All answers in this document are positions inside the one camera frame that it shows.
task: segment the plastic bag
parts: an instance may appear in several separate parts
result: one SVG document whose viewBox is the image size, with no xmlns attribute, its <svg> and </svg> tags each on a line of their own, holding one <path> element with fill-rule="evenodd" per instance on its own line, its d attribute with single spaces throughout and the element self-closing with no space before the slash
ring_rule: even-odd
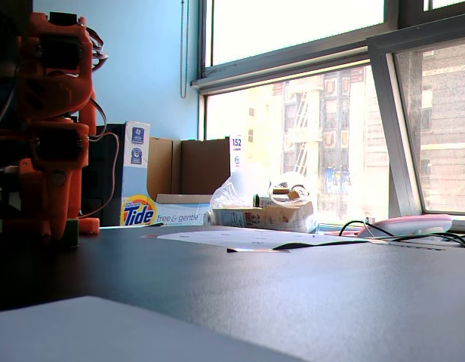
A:
<svg viewBox="0 0 465 362">
<path fill-rule="evenodd" d="M 296 192 L 298 197 L 293 199 L 288 198 L 286 200 L 276 198 L 273 192 L 280 187 L 287 188 L 290 192 Z M 268 195 L 274 204 L 287 208 L 298 208 L 311 203 L 313 212 L 303 218 L 303 230 L 309 233 L 316 233 L 319 231 L 316 198 L 310 192 L 308 182 L 303 175 L 291 171 L 277 176 L 269 183 Z"/>
<path fill-rule="evenodd" d="M 256 164 L 244 166 L 231 173 L 229 179 L 211 196 L 213 209 L 253 207 L 253 197 L 265 192 L 269 176 L 264 167 Z"/>
</svg>

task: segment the tide logo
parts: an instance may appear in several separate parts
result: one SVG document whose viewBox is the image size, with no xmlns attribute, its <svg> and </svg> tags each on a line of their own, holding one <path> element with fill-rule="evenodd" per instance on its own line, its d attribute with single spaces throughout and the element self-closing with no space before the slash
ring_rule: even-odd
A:
<svg viewBox="0 0 465 362">
<path fill-rule="evenodd" d="M 125 226 L 148 225 L 156 217 L 156 206 L 144 195 L 127 198 L 122 204 L 120 223 Z"/>
</svg>

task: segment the cord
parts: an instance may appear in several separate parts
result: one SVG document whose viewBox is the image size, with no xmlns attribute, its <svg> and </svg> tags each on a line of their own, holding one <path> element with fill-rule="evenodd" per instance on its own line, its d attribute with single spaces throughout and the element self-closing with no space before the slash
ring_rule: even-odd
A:
<svg viewBox="0 0 465 362">
<path fill-rule="evenodd" d="M 84 217 L 89 217 L 90 215 L 93 215 L 94 213 L 97 213 L 98 211 L 102 210 L 106 205 L 109 204 L 109 202 L 113 198 L 113 194 L 115 193 L 115 163 L 117 162 L 117 157 L 119 156 L 119 148 L 120 148 L 119 138 L 117 137 L 116 134 L 112 132 L 105 132 L 96 139 L 90 139 L 90 142 L 98 142 L 105 136 L 113 136 L 113 138 L 115 138 L 115 143 L 116 143 L 115 154 L 113 156 L 113 164 L 112 164 L 112 191 L 110 192 L 109 198 L 105 201 L 105 203 L 102 206 L 98 207 L 95 211 L 92 211 L 91 213 L 86 213 L 85 215 L 79 216 L 79 219 L 83 219 Z"/>
<path fill-rule="evenodd" d="M 2 110 L 0 111 L 0 123 L 3 120 L 3 118 L 5 117 L 6 112 L 9 109 L 9 106 L 11 104 L 11 100 L 13 99 L 13 95 L 14 95 L 14 84 L 13 84 L 13 87 L 11 88 L 11 91 L 8 94 L 8 98 L 6 98 L 6 101 L 5 101 L 5 104 L 3 105 Z"/>
<path fill-rule="evenodd" d="M 189 8 L 190 2 L 187 0 L 187 25 L 186 25 L 186 66 L 184 69 L 184 76 L 182 75 L 183 69 L 183 34 L 184 34 L 184 0 L 181 0 L 182 8 L 180 12 L 180 97 L 185 99 L 187 97 L 187 63 L 189 59 Z"/>
<path fill-rule="evenodd" d="M 103 129 L 102 131 L 100 132 L 100 134 L 94 136 L 96 138 L 93 138 L 93 140 L 99 140 L 104 134 L 105 134 L 105 131 L 106 131 L 106 114 L 105 112 L 103 111 L 103 108 L 100 107 L 100 104 L 97 103 L 96 100 L 94 100 L 93 98 L 90 98 L 90 102 L 91 104 L 95 107 L 95 109 L 100 113 L 100 115 L 102 116 L 103 118 Z"/>
<path fill-rule="evenodd" d="M 108 55 L 105 54 L 103 50 L 103 40 L 102 38 L 95 32 L 92 28 L 87 27 L 88 34 L 90 36 L 90 40 L 92 43 L 92 48 L 94 50 L 93 53 L 93 58 L 98 59 L 98 63 L 93 65 L 92 72 L 95 72 L 99 68 L 102 67 L 102 65 L 105 63 L 105 61 L 108 59 Z"/>
<path fill-rule="evenodd" d="M 398 236 L 395 236 L 394 238 L 383 236 L 383 237 L 377 237 L 376 239 L 391 240 L 391 241 L 407 241 L 407 240 L 414 240 L 414 239 L 421 239 L 421 238 L 428 238 L 428 237 L 444 238 L 448 241 L 459 243 L 463 247 L 465 247 L 465 240 L 459 235 L 452 234 L 450 232 L 433 232 L 430 234 L 398 235 Z"/>
<path fill-rule="evenodd" d="M 385 231 L 385 230 L 379 228 L 378 226 L 372 225 L 372 224 L 370 224 L 369 222 L 366 222 L 366 221 L 363 221 L 363 220 L 353 220 L 353 221 L 347 222 L 345 225 L 343 225 L 343 228 L 341 228 L 340 233 L 338 234 L 338 236 L 341 236 L 341 235 L 343 234 L 343 232 L 345 231 L 345 229 L 346 229 L 346 227 L 347 227 L 348 225 L 356 224 L 356 223 L 358 223 L 358 224 L 363 224 L 363 225 L 365 226 L 365 229 L 366 229 L 366 230 L 370 233 L 370 235 L 371 235 L 372 237 L 374 237 L 374 238 L 375 238 L 375 235 L 370 231 L 370 229 L 368 228 L 369 226 L 370 226 L 371 228 L 373 228 L 373 229 L 376 229 L 376 230 L 378 230 L 378 231 L 380 231 L 380 232 L 383 232 L 383 233 L 386 234 L 386 235 L 395 237 L 394 234 L 391 234 L 391 233 L 389 233 L 389 232 L 387 232 L 387 231 Z"/>
</svg>

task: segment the clear plastic bag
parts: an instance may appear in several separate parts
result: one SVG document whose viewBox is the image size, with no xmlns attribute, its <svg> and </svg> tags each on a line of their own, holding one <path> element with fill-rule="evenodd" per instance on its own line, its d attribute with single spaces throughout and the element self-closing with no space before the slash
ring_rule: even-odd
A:
<svg viewBox="0 0 465 362">
<path fill-rule="evenodd" d="M 269 175 L 256 164 L 244 166 L 231 173 L 229 179 L 218 188 L 211 197 L 213 209 L 231 207 L 253 207 L 253 198 L 257 193 L 265 192 L 269 184 Z"/>
</svg>

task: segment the window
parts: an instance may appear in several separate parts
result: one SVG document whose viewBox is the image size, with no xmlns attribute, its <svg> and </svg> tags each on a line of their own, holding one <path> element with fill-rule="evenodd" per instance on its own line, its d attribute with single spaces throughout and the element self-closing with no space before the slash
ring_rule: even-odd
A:
<svg viewBox="0 0 465 362">
<path fill-rule="evenodd" d="M 418 171 L 425 208 L 465 212 L 465 42 L 423 53 L 398 52 L 396 60 L 415 164 L 431 164 Z"/>
<path fill-rule="evenodd" d="M 403 214 L 465 215 L 465 14 L 373 37 L 369 51 Z"/>
<path fill-rule="evenodd" d="M 423 9 L 424 11 L 428 11 L 443 8 L 444 6 L 459 4 L 460 2 L 465 2 L 465 0 L 423 0 Z"/>
<path fill-rule="evenodd" d="M 227 63 L 383 22 L 384 0 L 208 2 L 212 64 Z"/>
<path fill-rule="evenodd" d="M 306 175 L 333 222 L 465 215 L 465 1 L 265 3 L 200 2 L 204 135 Z"/>
<path fill-rule="evenodd" d="M 207 113 L 207 138 L 247 134 L 249 162 L 302 173 L 322 222 L 388 217 L 389 158 L 370 66 L 211 96 Z"/>
</svg>

